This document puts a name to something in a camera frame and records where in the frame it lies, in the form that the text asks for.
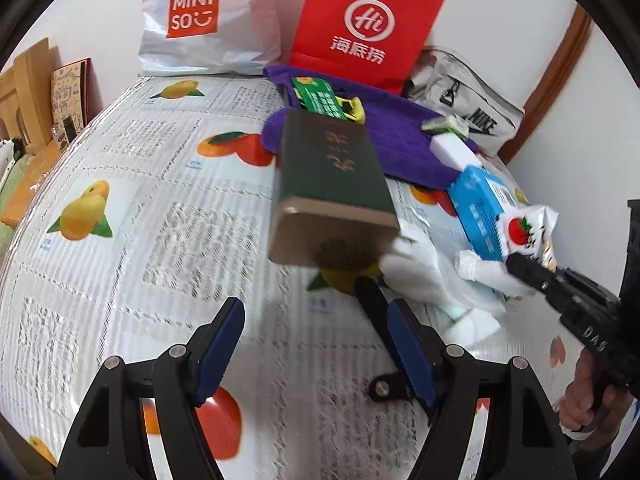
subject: blue gripper pad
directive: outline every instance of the blue gripper pad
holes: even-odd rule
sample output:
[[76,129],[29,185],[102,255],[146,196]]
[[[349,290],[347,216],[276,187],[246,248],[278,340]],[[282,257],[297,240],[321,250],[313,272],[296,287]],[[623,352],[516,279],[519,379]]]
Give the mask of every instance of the blue gripper pad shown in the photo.
[[236,349],[244,328],[244,304],[238,298],[228,298],[211,322],[214,335],[198,368],[198,387],[194,400],[202,405],[216,393],[226,367]]
[[[411,311],[408,312],[408,315],[415,319]],[[386,326],[396,345],[404,372],[409,378],[415,395],[435,408],[438,405],[439,394],[435,386],[433,363],[425,354],[417,332],[395,301],[389,304],[386,311]]]

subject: white wall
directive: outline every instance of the white wall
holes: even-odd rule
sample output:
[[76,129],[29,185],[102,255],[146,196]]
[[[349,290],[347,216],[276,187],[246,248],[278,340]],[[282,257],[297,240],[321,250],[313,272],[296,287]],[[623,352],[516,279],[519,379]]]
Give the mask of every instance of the white wall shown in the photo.
[[[276,0],[288,57],[304,0]],[[91,57],[97,108],[138,74],[141,0],[56,0],[15,54],[48,36],[66,64]],[[447,0],[430,42],[448,46],[518,104],[542,76],[574,8],[572,0]]]
[[640,198],[640,91],[595,28],[552,110],[509,165],[532,202],[560,213],[554,246],[571,266],[617,293],[629,209]]

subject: wooden table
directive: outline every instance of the wooden table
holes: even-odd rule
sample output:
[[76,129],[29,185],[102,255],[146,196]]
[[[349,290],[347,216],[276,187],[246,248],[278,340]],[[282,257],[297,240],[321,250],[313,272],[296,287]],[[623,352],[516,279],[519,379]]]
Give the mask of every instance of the wooden table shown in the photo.
[[[0,222],[9,227],[16,228],[27,212],[27,208],[31,203],[31,199],[35,195],[36,189],[31,189],[37,184],[42,175],[50,171],[60,158],[60,150],[56,145],[56,141],[52,140],[39,154],[37,154],[29,164],[24,167],[24,178],[18,184],[17,189],[11,199],[4,208],[4,212],[0,215]],[[33,168],[40,168],[37,173],[33,172]]]

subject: wooden headboard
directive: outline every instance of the wooden headboard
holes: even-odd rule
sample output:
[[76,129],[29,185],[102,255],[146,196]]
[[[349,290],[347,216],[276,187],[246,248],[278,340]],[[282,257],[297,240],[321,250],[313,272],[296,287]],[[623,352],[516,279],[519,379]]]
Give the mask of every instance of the wooden headboard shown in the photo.
[[48,38],[16,57],[0,76],[0,139],[21,138],[31,155],[51,140],[50,78]]

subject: human hand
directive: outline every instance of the human hand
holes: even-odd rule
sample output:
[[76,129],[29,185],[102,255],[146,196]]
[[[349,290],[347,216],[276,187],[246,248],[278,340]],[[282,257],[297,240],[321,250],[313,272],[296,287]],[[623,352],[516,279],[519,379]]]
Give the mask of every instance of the human hand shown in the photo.
[[[593,355],[584,348],[575,364],[574,380],[567,386],[560,403],[560,423],[569,430],[579,430],[593,421]],[[626,390],[609,385],[604,391],[602,405],[609,413],[600,421],[593,434],[583,441],[579,449],[594,451],[610,444],[618,434],[633,396]]]

